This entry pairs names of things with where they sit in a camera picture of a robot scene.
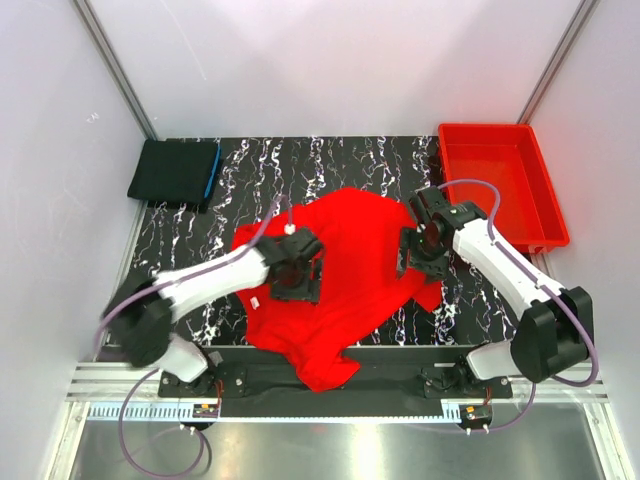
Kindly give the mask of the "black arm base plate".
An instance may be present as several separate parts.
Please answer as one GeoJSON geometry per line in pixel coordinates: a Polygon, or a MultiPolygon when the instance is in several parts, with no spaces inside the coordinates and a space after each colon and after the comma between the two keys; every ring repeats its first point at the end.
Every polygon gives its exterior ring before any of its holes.
{"type": "Polygon", "coordinates": [[[299,366],[253,347],[207,349],[202,380],[164,372],[158,395],[183,402],[217,398],[224,419],[426,418],[442,416],[444,400],[510,399],[511,382],[568,385],[569,363],[547,367],[533,357],[510,359],[507,342],[471,346],[350,347],[299,366]]]}

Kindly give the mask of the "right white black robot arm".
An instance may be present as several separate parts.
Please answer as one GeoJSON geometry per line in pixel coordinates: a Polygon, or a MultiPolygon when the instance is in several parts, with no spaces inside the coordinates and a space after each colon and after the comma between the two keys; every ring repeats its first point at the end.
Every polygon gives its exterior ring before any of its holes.
{"type": "Polygon", "coordinates": [[[426,282],[446,276],[459,256],[497,289],[519,323],[512,339],[485,343],[457,360],[438,384],[476,396],[490,380],[520,375],[537,385],[554,379],[589,386],[599,374],[593,340],[593,301],[581,287],[568,289],[540,271],[497,230],[495,210],[450,203],[440,187],[416,191],[408,205],[416,220],[400,234],[396,272],[419,272],[426,282]]]}

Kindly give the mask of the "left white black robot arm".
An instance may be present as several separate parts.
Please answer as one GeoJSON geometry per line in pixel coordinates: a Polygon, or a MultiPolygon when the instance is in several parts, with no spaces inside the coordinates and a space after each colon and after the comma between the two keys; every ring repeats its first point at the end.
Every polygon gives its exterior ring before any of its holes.
{"type": "Polygon", "coordinates": [[[101,328],[134,368],[163,371],[182,395],[204,397],[221,387],[214,360],[173,325],[230,294],[267,286],[277,301],[319,301],[324,246],[306,227],[282,236],[256,234],[214,260],[155,276],[128,275],[106,307],[101,328]]]}

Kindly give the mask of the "red t shirt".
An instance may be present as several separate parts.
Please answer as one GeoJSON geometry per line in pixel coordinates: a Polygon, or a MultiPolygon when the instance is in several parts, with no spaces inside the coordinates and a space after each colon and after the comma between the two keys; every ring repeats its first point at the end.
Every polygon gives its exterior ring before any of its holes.
{"type": "Polygon", "coordinates": [[[320,299],[277,301],[265,285],[239,292],[250,345],[282,354],[299,372],[319,372],[409,300],[427,311],[441,304],[441,282],[426,285],[419,272],[396,278],[401,229],[415,225],[403,204],[343,188],[294,206],[291,217],[325,247],[320,299]]]}

